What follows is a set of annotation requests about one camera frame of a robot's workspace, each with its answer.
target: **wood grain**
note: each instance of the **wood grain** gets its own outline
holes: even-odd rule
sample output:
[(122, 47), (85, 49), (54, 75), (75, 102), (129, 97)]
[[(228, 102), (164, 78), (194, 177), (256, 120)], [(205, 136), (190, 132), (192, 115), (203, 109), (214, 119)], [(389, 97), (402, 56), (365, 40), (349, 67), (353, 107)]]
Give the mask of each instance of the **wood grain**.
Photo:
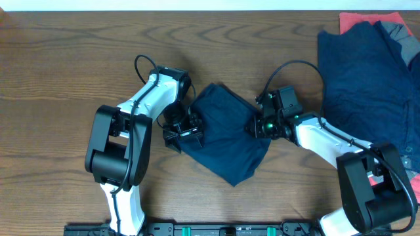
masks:
[[(316, 63), (316, 36), (339, 32), (338, 13), (6, 12), (0, 235), (62, 235), (68, 223), (109, 218), (102, 190), (84, 170), (85, 152), (96, 109), (142, 86), (133, 68), (137, 54), (190, 70), (198, 92), (224, 83), (253, 104), (280, 64)], [(402, 16), (420, 35), (420, 14)], [(310, 68), (286, 68), (271, 87), (282, 85), (294, 85), (307, 110), (319, 108), (322, 83)], [(147, 215), (179, 222), (278, 222), (341, 206), (336, 171), (310, 151), (272, 142), (254, 177), (233, 188), (165, 148), (157, 126), (141, 194)], [(406, 235), (419, 230), (417, 223)]]

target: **dark blue t-shirt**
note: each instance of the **dark blue t-shirt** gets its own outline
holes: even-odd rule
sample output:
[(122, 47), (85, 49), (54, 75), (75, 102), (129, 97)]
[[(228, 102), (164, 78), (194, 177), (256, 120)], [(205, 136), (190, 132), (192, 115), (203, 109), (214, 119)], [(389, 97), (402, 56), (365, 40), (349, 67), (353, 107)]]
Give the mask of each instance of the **dark blue t-shirt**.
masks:
[(325, 118), (370, 142), (391, 142), (420, 170), (420, 55), (409, 67), (380, 22), (318, 35)]
[(254, 175), (271, 141), (256, 139), (244, 131), (257, 110), (214, 84), (201, 92), (191, 108), (203, 121), (203, 147), (196, 140), (182, 141), (183, 152), (232, 186)]

